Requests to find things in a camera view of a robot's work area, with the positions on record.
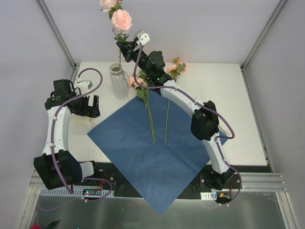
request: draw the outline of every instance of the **gray floor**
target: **gray floor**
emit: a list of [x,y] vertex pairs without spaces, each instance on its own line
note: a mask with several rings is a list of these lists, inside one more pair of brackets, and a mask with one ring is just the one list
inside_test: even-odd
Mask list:
[[[43,208],[54,208],[68,197],[40,197]],[[143,199],[106,198],[97,203],[76,200],[54,211],[36,208],[31,224],[55,229],[284,229],[275,193],[241,193],[229,206],[214,201],[175,200],[159,216]]]

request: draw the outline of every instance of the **clear glass jar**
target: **clear glass jar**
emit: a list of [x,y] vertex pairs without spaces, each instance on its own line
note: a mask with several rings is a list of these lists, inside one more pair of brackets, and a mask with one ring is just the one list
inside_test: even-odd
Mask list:
[[118,63],[110,66],[110,79],[114,91],[114,95],[119,100],[124,100],[128,97],[128,76],[123,71],[123,68]]

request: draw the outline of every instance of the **wall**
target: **wall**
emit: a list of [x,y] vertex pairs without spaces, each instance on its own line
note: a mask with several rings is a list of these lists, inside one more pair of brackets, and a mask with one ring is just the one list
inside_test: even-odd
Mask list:
[[275,172],[285,175],[305,228],[305,1],[288,1],[246,69]]
[[[76,62],[116,61],[112,24],[99,0],[45,0]],[[146,52],[166,61],[240,63],[246,59],[279,0],[124,0],[131,38],[145,29]]]
[[34,0],[1,1],[0,31],[0,229],[11,229],[44,148],[44,102],[71,68]]

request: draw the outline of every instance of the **white table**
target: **white table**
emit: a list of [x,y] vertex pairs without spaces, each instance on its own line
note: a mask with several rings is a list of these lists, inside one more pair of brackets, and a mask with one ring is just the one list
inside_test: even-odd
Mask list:
[[[110,162],[104,153],[87,136],[87,133],[104,119],[136,96],[134,89],[129,90],[126,100],[115,98],[110,81],[109,67],[112,62],[82,62],[79,72],[85,68],[96,68],[103,75],[101,87],[93,94],[100,97],[101,116],[95,119],[73,116],[69,125],[69,150],[78,161]],[[134,63],[122,63],[123,69],[132,75]],[[87,71],[83,79],[92,80],[95,87],[100,78],[94,71]],[[212,100],[219,112],[231,125],[236,137],[224,144],[225,152],[233,165],[265,166],[266,160],[255,125],[254,116],[238,64],[188,63],[178,84],[192,96],[203,101]],[[229,132],[220,120],[220,126]]]

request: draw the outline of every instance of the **blue cloth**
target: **blue cloth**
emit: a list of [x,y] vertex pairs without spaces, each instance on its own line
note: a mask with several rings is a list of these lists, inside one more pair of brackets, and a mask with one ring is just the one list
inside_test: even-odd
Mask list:
[[138,97],[93,128],[88,136],[162,215],[210,158],[203,143],[191,133],[191,118],[173,102],[164,143],[168,99],[150,92],[149,103],[156,143],[148,109]]

